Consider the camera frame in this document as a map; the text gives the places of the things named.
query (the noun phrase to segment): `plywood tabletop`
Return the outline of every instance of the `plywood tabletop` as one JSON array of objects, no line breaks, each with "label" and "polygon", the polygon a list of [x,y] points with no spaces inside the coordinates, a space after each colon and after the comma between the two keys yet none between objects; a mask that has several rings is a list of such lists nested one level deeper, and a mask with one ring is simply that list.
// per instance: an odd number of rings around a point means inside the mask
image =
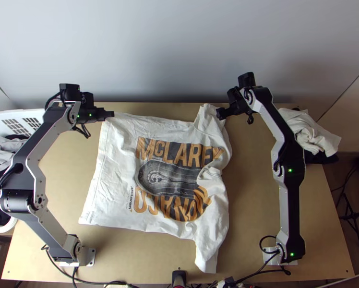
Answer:
[{"label": "plywood tabletop", "polygon": [[[193,121],[199,103],[98,103],[98,107],[135,115]],[[229,197],[230,226],[218,253],[217,274],[202,273],[194,264],[195,244],[161,233],[79,225],[78,218],[92,179],[101,123],[87,125],[88,140],[75,132],[60,135],[40,167],[47,178],[48,207],[70,234],[97,249],[93,267],[81,267],[78,277],[90,281],[125,280],[129,283],[169,283],[179,267],[193,283],[210,283],[228,276],[240,278],[262,264],[261,237],[279,231],[278,187],[273,180],[270,150],[273,136],[258,114],[226,121],[233,157],[223,170]],[[269,273],[255,282],[302,281],[354,275],[347,245],[321,165],[308,165],[300,190],[301,235],[306,255],[291,276]],[[3,279],[70,282],[49,262],[43,241],[22,221],[15,227]]]}]

